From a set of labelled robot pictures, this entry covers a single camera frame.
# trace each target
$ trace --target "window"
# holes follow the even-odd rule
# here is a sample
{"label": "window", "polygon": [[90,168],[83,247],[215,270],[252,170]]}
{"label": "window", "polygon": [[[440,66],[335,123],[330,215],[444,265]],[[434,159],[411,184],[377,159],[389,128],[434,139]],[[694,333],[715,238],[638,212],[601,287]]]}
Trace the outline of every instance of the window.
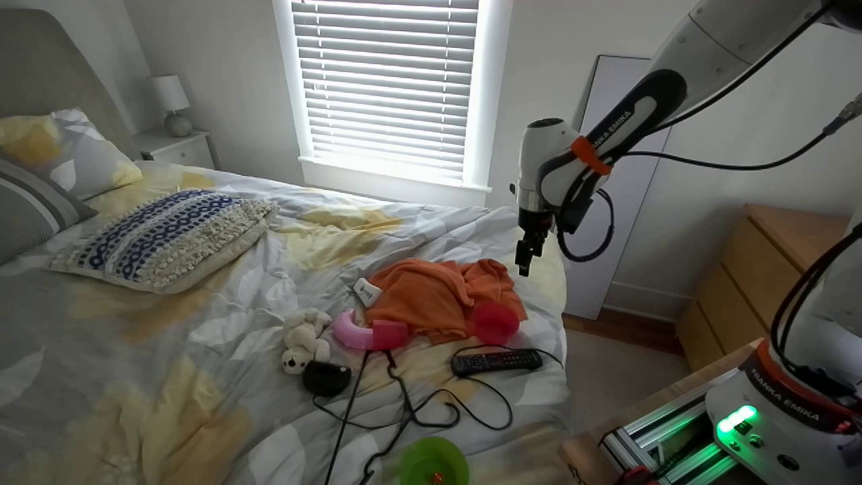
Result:
{"label": "window", "polygon": [[478,69],[481,0],[284,2],[306,161],[443,185],[487,184],[474,96],[487,77]]}

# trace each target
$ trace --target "wooden dresser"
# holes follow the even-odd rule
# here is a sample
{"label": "wooden dresser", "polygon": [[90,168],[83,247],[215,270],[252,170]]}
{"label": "wooden dresser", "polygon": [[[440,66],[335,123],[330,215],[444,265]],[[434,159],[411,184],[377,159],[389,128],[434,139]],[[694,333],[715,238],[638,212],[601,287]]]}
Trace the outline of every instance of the wooden dresser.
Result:
{"label": "wooden dresser", "polygon": [[702,370],[762,337],[796,279],[846,227],[840,215],[750,205],[677,322],[691,367]]}

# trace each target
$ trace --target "decorative pillow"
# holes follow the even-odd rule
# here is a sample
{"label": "decorative pillow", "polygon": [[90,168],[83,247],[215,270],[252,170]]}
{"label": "decorative pillow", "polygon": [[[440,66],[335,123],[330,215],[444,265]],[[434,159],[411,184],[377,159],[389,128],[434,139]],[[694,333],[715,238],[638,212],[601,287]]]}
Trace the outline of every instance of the decorative pillow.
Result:
{"label": "decorative pillow", "polygon": [[151,293],[180,293],[268,231],[269,201],[234,192],[176,192],[54,256],[52,270]]}
{"label": "decorative pillow", "polygon": [[93,215],[52,180],[0,159],[0,265]]}
{"label": "decorative pillow", "polygon": [[52,178],[78,199],[140,178],[140,170],[93,126],[83,110],[0,119],[0,157]]}

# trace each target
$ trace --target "bed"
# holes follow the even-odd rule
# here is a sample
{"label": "bed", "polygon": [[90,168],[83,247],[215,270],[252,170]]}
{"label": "bed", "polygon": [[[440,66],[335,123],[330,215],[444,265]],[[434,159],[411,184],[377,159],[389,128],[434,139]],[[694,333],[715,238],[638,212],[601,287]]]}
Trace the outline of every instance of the bed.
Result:
{"label": "bed", "polygon": [[[0,11],[0,119],[82,107],[122,150],[131,135],[112,96],[40,11]],[[357,308],[351,279],[407,256],[427,262],[500,258],[529,312],[512,345],[566,364],[563,270],[551,250],[535,277],[516,277],[516,212],[455,209],[315,192],[263,178],[140,161],[140,178],[90,196],[96,209],[0,266],[0,483],[324,483],[341,419],[322,411],[299,376],[284,371],[284,320],[307,308]],[[268,196],[265,235],[180,293],[147,293],[54,273],[78,240],[179,192]],[[504,424],[504,403],[455,380],[448,362],[470,341],[413,340],[393,353],[411,395],[448,387],[481,418]],[[364,356],[333,341],[335,362]],[[570,428],[566,367],[486,380],[516,407],[504,430],[470,415],[455,428],[407,426],[376,461],[370,483],[399,483],[401,453],[421,437],[451,440],[473,483],[566,483],[559,444]],[[389,359],[370,356],[333,483],[361,483],[370,456],[399,430],[399,386]],[[345,411],[345,393],[326,402]],[[448,419],[434,399],[423,419]]]}

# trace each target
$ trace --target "drawer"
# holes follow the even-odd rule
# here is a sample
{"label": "drawer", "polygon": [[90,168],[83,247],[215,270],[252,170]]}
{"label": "drawer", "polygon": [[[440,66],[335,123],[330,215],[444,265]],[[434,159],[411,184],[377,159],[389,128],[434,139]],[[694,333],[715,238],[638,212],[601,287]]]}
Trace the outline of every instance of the drawer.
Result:
{"label": "drawer", "polygon": [[770,327],[801,270],[750,217],[737,227],[723,262],[760,320]]}
{"label": "drawer", "polygon": [[702,309],[725,353],[762,337],[766,329],[725,266],[718,266],[702,287]]}
{"label": "drawer", "polygon": [[190,163],[190,168],[214,168],[210,147],[206,138],[194,138],[180,146],[155,150],[159,161]]}
{"label": "drawer", "polygon": [[685,347],[694,370],[702,370],[725,356],[699,301],[694,301],[677,322],[677,340]]}

